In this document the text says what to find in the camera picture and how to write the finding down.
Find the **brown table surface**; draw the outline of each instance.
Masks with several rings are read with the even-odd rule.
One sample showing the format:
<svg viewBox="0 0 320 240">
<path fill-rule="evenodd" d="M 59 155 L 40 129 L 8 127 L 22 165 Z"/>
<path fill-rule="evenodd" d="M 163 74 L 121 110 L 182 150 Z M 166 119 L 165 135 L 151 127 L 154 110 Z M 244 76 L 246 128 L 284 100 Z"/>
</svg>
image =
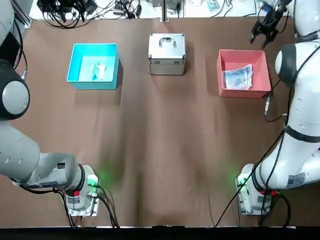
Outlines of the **brown table surface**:
<svg viewBox="0 0 320 240">
<path fill-rule="evenodd" d="M 264 121 L 265 99 L 218 96 L 216 59 L 220 49 L 260 50 L 250 44 L 255 17 L 97 20 L 60 30 L 34 21 L 24 39 L 30 107 L 12 124 L 33 138 L 42 152 L 72 153 L 91 165 L 113 192 L 122 226 L 210 226 L 235 193 L 235 179 L 257 162 L 276 139 L 283 121 Z M 151 76 L 150 33 L 185 33 L 184 76 Z M 273 83 L 281 46 L 294 41 L 293 23 L 268 45 Z M 66 82 L 75 43 L 117 43 L 122 84 L 114 91 L 76 90 Z M 288 89 L 275 90 L 271 116 L 286 111 Z M 59 196 L 33 195 L 0 177 L 0 227 L 67 226 Z M 285 191 L 293 225 L 319 225 L 319 185 Z M 286 218 L 282 201 L 266 225 Z M 257 217 L 241 217 L 243 226 Z M 105 208 L 83 226 L 109 226 Z M 237 226 L 236 201 L 221 226 Z"/>
</svg>

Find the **white table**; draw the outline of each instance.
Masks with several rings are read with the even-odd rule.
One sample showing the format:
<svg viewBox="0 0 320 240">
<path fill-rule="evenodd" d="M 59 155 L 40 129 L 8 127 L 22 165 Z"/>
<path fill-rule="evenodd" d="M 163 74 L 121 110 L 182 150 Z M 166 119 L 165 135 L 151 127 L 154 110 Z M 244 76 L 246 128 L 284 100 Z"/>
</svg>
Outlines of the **white table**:
<svg viewBox="0 0 320 240">
<path fill-rule="evenodd" d="M 42 12 L 40 11 L 40 9 L 37 6 L 37 1 L 38 0 L 33 0 L 29 16 L 35 20 L 43 20 L 44 17 L 47 18 L 47 15 L 45 13 L 44 17 L 43 17 Z M 114 1 L 114 0 L 96 0 L 95 2 L 99 7 L 105 8 L 110 3 L 110 1 Z M 232 1 L 233 9 L 227 13 L 226 17 L 242 17 L 242 16 L 245 16 L 248 14 L 254 14 L 255 12 L 258 13 L 259 4 L 258 3 L 256 4 L 257 9 L 255 11 L 255 2 L 254 1 L 255 0 L 233 0 Z M 218 2 L 220 4 L 220 7 L 222 7 L 224 0 L 218 0 Z M 137 6 L 137 4 L 138 4 L 138 0 L 134 0 L 132 3 L 134 8 Z M 161 17 L 161 11 L 162 11 L 161 7 L 153 7 L 152 3 L 148 2 L 146 0 L 140 0 L 140 4 L 142 7 L 142 11 L 140 14 L 141 19 L 152 19 L 152 18 L 160 18 Z M 230 7 L 225 4 L 223 10 L 221 11 L 221 13 L 217 17 L 223 17 L 229 8 Z M 185 18 L 209 18 L 209 17 L 216 15 L 219 11 L 220 11 L 220 9 L 217 9 L 213 12 L 210 12 L 205 0 L 184 0 L 184 4 L 183 4 L 183 6 L 181 6 L 180 18 L 182 18 L 183 15 Z M 266 13 L 264 11 L 261 11 L 260 16 L 265 16 L 265 15 L 266 15 Z M 177 15 L 176 11 L 168 9 L 168 17 L 169 18 L 177 18 L 178 15 Z M 71 19 L 71 18 L 72 18 L 72 14 L 67 13 L 66 19 Z M 117 19 L 117 18 L 119 18 L 119 15 L 114 15 L 112 11 L 109 11 L 103 16 L 103 18 Z"/>
</svg>

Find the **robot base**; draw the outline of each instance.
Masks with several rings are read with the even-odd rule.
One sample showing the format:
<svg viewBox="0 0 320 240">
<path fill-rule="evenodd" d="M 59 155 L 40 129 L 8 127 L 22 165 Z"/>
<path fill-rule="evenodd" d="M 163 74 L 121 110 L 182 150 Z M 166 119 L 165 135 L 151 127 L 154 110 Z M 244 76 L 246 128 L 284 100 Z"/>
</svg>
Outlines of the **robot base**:
<svg viewBox="0 0 320 240">
<path fill-rule="evenodd" d="M 236 191 L 246 181 L 253 168 L 253 164 L 247 164 L 242 169 L 241 174 L 235 178 Z M 252 182 L 252 178 L 245 183 L 240 190 L 238 196 L 238 208 L 243 216 L 259 216 L 261 214 L 262 202 L 264 195 L 258 192 Z M 264 198 L 264 211 L 262 214 L 267 214 L 270 210 L 271 196 Z"/>
<path fill-rule="evenodd" d="M 89 186 L 89 181 L 96 179 L 99 184 L 98 177 L 89 165 L 83 165 L 84 184 L 77 196 L 66 196 L 68 213 L 70 216 L 97 216 L 99 207 L 99 198 L 90 198 L 88 193 L 98 193 L 99 189 Z"/>
</svg>

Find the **label sticker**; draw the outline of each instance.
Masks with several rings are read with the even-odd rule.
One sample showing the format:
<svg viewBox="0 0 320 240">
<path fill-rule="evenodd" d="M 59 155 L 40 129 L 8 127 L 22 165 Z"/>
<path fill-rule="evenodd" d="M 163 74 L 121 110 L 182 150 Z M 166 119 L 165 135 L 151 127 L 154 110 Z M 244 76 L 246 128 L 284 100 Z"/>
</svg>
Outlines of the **label sticker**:
<svg viewBox="0 0 320 240">
<path fill-rule="evenodd" d="M 270 195 L 265 196 L 265 197 L 263 197 L 263 196 L 258 196 L 258 203 L 262 203 L 263 201 L 264 201 L 265 203 L 270 202 L 270 201 L 271 201 L 271 196 L 270 196 Z"/>
<path fill-rule="evenodd" d="M 66 164 L 65 164 L 64 162 L 62 162 L 62 163 L 58 163 L 58 165 L 57 165 L 57 169 L 64 169 L 64 168 L 65 168 L 65 166 L 66 166 Z"/>
<path fill-rule="evenodd" d="M 286 184 L 287 188 L 299 187 L 305 182 L 305 173 L 299 173 L 298 175 L 289 175 L 288 183 Z"/>
<path fill-rule="evenodd" d="M 79 196 L 68 197 L 68 204 L 79 204 L 79 203 L 80 203 Z"/>
</svg>

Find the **green light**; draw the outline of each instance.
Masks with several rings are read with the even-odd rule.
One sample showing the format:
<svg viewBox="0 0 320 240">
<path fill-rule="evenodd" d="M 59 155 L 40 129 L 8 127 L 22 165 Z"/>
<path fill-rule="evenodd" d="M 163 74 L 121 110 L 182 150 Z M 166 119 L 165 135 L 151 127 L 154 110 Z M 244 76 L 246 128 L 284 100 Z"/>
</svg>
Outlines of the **green light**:
<svg viewBox="0 0 320 240">
<path fill-rule="evenodd" d="M 98 185 L 98 177 L 93 174 L 89 175 L 88 176 L 88 185 L 92 186 L 92 187 L 97 186 Z"/>
</svg>

